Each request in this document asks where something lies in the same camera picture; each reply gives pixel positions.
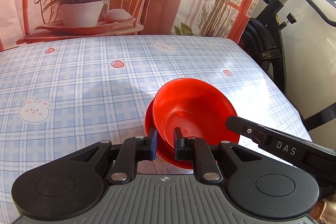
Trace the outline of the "person's right hand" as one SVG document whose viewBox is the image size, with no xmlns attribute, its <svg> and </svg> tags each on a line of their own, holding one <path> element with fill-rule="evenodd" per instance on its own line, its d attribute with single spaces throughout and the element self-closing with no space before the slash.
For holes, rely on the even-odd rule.
<svg viewBox="0 0 336 224">
<path fill-rule="evenodd" d="M 310 213 L 318 223 L 336 224 L 336 198 L 335 194 L 318 201 Z"/>
</svg>

